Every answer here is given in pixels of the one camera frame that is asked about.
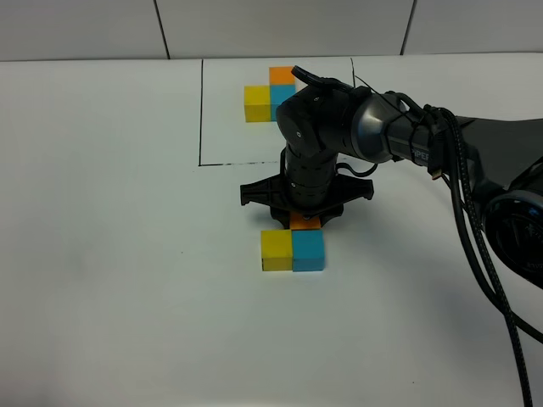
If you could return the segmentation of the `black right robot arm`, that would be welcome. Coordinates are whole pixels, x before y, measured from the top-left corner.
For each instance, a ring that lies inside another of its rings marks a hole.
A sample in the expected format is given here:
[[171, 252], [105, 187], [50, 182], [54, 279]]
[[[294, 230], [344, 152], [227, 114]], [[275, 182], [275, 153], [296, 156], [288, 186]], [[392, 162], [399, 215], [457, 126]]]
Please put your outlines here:
[[[327, 222], [345, 203], [371, 198], [364, 175], [339, 173], [338, 157], [371, 164], [408, 160], [431, 176], [452, 166], [443, 113], [420, 107], [398, 92], [376, 93], [294, 67], [301, 91], [277, 108], [285, 139], [280, 172], [240, 188], [243, 204]], [[542, 283], [542, 122], [457, 117], [462, 133], [459, 170], [467, 180], [475, 216], [496, 256], [536, 286]]]

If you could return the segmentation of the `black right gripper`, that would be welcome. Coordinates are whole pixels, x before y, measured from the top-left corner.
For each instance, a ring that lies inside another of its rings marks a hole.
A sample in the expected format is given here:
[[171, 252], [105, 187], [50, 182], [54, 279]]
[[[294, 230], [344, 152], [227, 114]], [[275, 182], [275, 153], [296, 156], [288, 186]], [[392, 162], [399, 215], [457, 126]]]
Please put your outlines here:
[[358, 198], [370, 200], [373, 168], [356, 172], [338, 162], [339, 154], [324, 150], [306, 157], [291, 145], [281, 152], [277, 175], [240, 187], [240, 203], [262, 204], [282, 227], [290, 227], [291, 212], [319, 217], [320, 225], [339, 218], [344, 205]]

